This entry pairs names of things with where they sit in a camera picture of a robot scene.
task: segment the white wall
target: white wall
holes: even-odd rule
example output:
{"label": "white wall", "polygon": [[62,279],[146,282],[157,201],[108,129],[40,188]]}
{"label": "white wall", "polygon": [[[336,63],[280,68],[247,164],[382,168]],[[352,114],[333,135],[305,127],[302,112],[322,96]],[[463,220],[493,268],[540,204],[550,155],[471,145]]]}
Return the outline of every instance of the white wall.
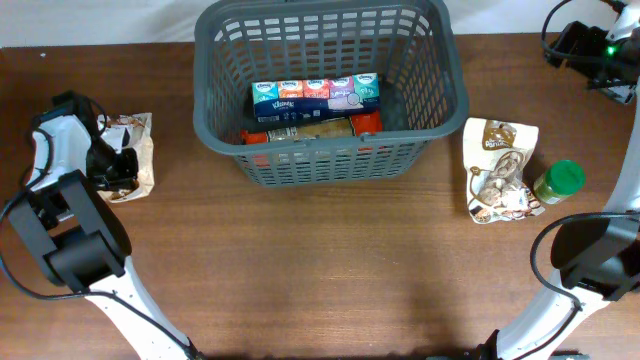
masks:
{"label": "white wall", "polygon": [[[198,16],[216,0],[0,0],[0,47],[193,41]],[[445,0],[457,34],[540,32],[560,0]],[[615,13],[575,0],[550,30],[581,20],[605,29]]]}

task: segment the green bottle cap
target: green bottle cap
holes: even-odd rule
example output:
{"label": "green bottle cap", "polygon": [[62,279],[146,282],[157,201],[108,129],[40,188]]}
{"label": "green bottle cap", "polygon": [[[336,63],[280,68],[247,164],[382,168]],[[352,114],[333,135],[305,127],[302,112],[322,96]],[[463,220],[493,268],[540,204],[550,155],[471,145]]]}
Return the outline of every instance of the green bottle cap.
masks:
{"label": "green bottle cap", "polygon": [[562,196],[570,196],[582,189],[587,177],[582,167],[571,160],[562,160],[553,164],[545,176],[547,184],[553,192]]}

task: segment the gray plastic basket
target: gray plastic basket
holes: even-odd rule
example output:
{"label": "gray plastic basket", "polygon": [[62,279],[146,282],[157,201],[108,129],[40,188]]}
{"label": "gray plastic basket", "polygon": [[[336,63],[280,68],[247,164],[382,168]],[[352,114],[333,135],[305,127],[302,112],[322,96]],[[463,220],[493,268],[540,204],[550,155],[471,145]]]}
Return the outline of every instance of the gray plastic basket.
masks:
{"label": "gray plastic basket", "polygon": [[[196,134],[264,186],[397,176],[468,117],[441,0],[221,0],[200,16],[195,38]],[[252,82],[368,72],[383,79],[384,132],[242,145]]]}

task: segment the snack bag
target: snack bag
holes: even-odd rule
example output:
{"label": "snack bag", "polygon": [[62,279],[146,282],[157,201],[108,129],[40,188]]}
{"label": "snack bag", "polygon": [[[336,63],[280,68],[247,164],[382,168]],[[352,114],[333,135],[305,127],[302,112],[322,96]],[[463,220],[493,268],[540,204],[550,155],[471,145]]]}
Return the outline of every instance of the snack bag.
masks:
{"label": "snack bag", "polygon": [[522,183],[522,172],[538,142],[538,128],[470,118],[464,128],[467,205],[473,221],[522,220],[544,212]]}

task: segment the small bottle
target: small bottle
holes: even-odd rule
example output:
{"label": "small bottle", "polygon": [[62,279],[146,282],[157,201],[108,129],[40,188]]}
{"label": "small bottle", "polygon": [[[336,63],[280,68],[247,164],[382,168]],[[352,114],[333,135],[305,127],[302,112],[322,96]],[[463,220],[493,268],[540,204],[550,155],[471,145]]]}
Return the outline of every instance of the small bottle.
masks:
{"label": "small bottle", "polygon": [[571,160],[553,164],[533,185],[533,193],[540,201],[557,204],[582,189],[587,177],[582,167]]}

